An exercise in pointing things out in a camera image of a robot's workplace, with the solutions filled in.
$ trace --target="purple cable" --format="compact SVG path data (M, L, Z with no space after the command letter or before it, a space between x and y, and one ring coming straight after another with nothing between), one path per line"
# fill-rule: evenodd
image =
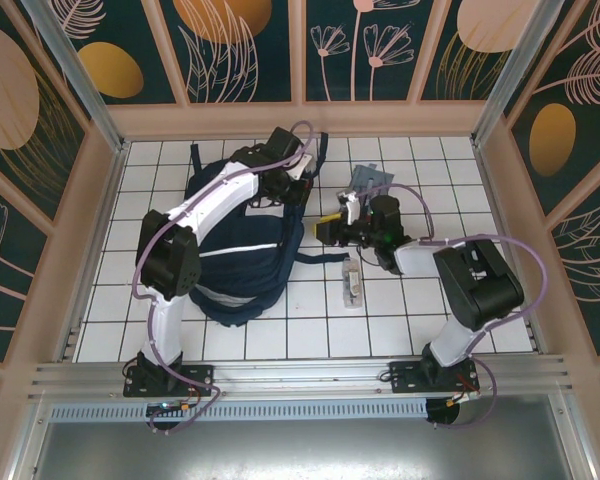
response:
M517 240L515 238L505 237L502 235L492 235L489 233L481 233L479 235L470 235L468 237L457 238L455 240L448 240L448 241L439 241L439 240L437 240L437 241L436 240L421 241L420 245L445 246L445 245L450 245L450 244L471 242L474 240L498 240L500 242L511 243L511 244L516 245L516 246L526 250L527 252L529 252L529 254L533 257L533 259L536 261L536 263L540 267L540 271L542 273L542 286L540 287L540 293L538 294L536 299L529 306L527 306L526 308L524 308L523 310L521 310L518 313L514 313L510 317L502 318L500 320L495 320L495 321L489 323L484 328L484 330L476 338L474 338L473 341L467 346L467 350L465 352L466 355L469 355L473 351L475 346L478 343L480 343L480 340L482 340L482 338L486 335L487 332L490 332L494 328L504 325L505 323L509 323L509 322L512 322L513 320L517 320L518 318L522 318L525 315L531 313L533 310L535 310L536 307L538 305L540 305L540 303L544 299L544 296L547 294L547 290L549 288L549 275L547 273L547 267L544 264L544 262L542 261L542 258L540 258L540 255L538 254L538 252L536 252L533 248L531 248L526 243L521 242L520 240Z
M306 125L309 128L309 138L308 138L307 142L296 153L291 155L289 158L285 158L284 160L280 160L279 162L272 163L271 165L265 165L263 167L255 167L255 168L245 168L244 170L233 172L233 173L227 175L222 180L219 180L216 183L214 183L207 190L201 191L200 196L198 198L196 198L193 202L191 202L191 204L186 209L184 209L182 212L180 212L178 215L176 215L173 218L173 220L170 220L167 224L165 224L162 228L160 228L156 232L156 234L151 238L151 240L149 240L149 242L147 243L147 246L145 247L144 251L142 252L142 255L140 255L140 258L138 259L138 264L136 266L135 271L133 272L133 281L131 283L131 293L134 296L134 298L136 298L138 300L145 300L145 299L151 300L151 307L149 308L149 318L147 319L147 329L149 331L148 332L149 345L151 346L151 351L155 355L156 360L158 360L158 364L162 368L164 368L165 371L167 371L171 376L177 378L178 380L180 380L188 385L192 385L192 386L198 387L198 388L211 389L215 392L215 394L211 398L211 400L209 400L204 407L200 408L189 420L179 423L178 425L176 425L175 427L173 427L170 430L164 431L163 432L164 435L169 435L170 433L176 433L176 432L188 427L193 422L195 422L196 419L198 419L198 417L202 416L209 409L209 407L211 407L211 405L213 405L218 400L218 398L222 394L222 391L215 385L207 385L206 383L197 382L197 381L191 380L183 375L180 375L178 372L173 370L171 367L169 367L169 365L167 365L165 363L164 359L160 355L160 352L158 352L158 349L155 346L155 338L153 336L153 316L155 313L157 298L151 294L142 294L138 290L138 284L140 281L140 274L142 272L142 268L144 267L144 264L146 263L147 258L149 257L149 253L151 252L153 247L155 247L156 243L158 243L158 240L160 240L160 238L162 238L162 236L165 233L167 233L167 231L169 231L169 229L171 229L180 220L182 220L184 217L186 217L189 212L191 212L203 199L205 199L212 192L214 192L220 185L222 185L225 182L228 182L229 180L231 180L239 175L244 175L245 173L259 173L259 172L264 172L266 170L272 170L274 168L283 167L285 165L288 165L289 163L292 163L296 159L301 158L302 155L304 155L304 153L309 149L311 142L315 141L315 132L313 129L313 125L311 123L307 122L306 120L300 120L299 122L296 122L291 127L291 133L293 133L293 131L296 128L298 128L300 125ZM152 428L153 432L157 433L161 430L158 430L155 427L155 424L153 422L155 419L155 416L156 415L152 415L149 418L149 425Z
M485 372L487 372L487 375L489 375L489 379L491 380L491 387L493 388L493 397L491 398L491 403L489 404L489 408L487 409L487 411L484 413L484 415L482 415L479 419L473 421L473 422L469 422L469 423L463 423L461 425L444 425L441 423L436 423L435 426L438 427L442 427L442 428L447 428L449 430L461 430L464 428L472 428L475 427L477 425L480 425L481 423L484 423L484 421L489 418L489 415L491 415L491 412L493 412L493 409L496 406L496 400L498 399L498 385L496 384L496 377L493 374L493 372L491 371L491 369L489 367L487 367L487 364L484 363L482 360L478 360L475 357L472 357L473 361L476 362L478 365L480 365Z
M404 188L405 190L407 190L408 192L412 193L413 196L415 196L420 203L422 204L422 208L424 208L424 215L425 218L427 219L427 230L429 231L429 236L428 237L422 237L420 240L433 240L433 237L435 236L435 227L433 225L433 217L431 216L431 210L429 210L429 206L427 205L427 202L424 201L424 198L422 198L422 195L420 195L418 192L415 191L415 189L407 186L407 185L403 185L401 183L390 183L388 185L380 185L378 187L373 187L370 188L369 190L365 190L363 192L357 193L356 197L364 197L365 195L369 195L370 193L374 193L380 190L385 190L385 189L389 189L391 187L396 187L396 188Z

